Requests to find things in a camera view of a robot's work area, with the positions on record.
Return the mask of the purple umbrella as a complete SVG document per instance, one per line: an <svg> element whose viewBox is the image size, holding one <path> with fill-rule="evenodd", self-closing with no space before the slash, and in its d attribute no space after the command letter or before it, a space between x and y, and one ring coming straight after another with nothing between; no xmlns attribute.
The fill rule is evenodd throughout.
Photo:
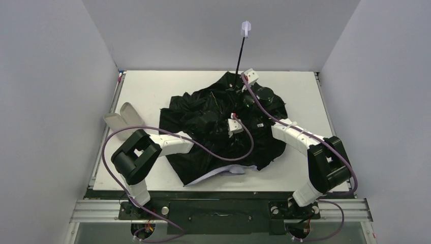
<svg viewBox="0 0 431 244"><path fill-rule="evenodd" d="M242 174L268 166L286 149L271 126L287 117L285 102L270 88L245 86L239 73L226 72L206 88L173 96L160 111L159 127L195 141L188 153L167 156L189 186L224 171Z"/></svg>

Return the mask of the pink zippered umbrella case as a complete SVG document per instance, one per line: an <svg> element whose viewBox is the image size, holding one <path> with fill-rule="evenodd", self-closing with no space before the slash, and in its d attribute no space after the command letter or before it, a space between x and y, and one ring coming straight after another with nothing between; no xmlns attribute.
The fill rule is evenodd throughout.
<svg viewBox="0 0 431 244"><path fill-rule="evenodd" d="M119 113L108 113L103 116L106 125L113 131L131 127L131 126L143 126L144 121L134 106L125 102Z"/></svg>

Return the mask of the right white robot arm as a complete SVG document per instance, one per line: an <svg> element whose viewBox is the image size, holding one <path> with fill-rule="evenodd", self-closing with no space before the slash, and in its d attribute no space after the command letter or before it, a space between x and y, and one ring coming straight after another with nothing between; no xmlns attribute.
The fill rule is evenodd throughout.
<svg viewBox="0 0 431 244"><path fill-rule="evenodd" d="M279 120L272 116L266 107L275 104L275 95L267 87L262 88L262 96L255 93L249 84L245 84L242 90L250 94L255 105L265 114L265 120L272 120L266 127L268 132L263 144L268 149L274 149L277 143L284 143L307 157L309 178L305 185L293 193L292 201L295 204L299 207L308 206L350 178L357 183L357 177L339 138L318 136L288 118Z"/></svg>

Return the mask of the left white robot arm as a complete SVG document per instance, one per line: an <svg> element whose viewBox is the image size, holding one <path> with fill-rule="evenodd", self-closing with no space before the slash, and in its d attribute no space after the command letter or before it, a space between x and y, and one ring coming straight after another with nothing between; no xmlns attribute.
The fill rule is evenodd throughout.
<svg viewBox="0 0 431 244"><path fill-rule="evenodd" d="M112 154L111 163L121 175L127 196L136 207L150 201L146 177L159 157L173 154L187 154L197 142L185 133L164 132L149 134L140 123L129 125L124 122L113 128L113 135L120 134L121 146Z"/></svg>

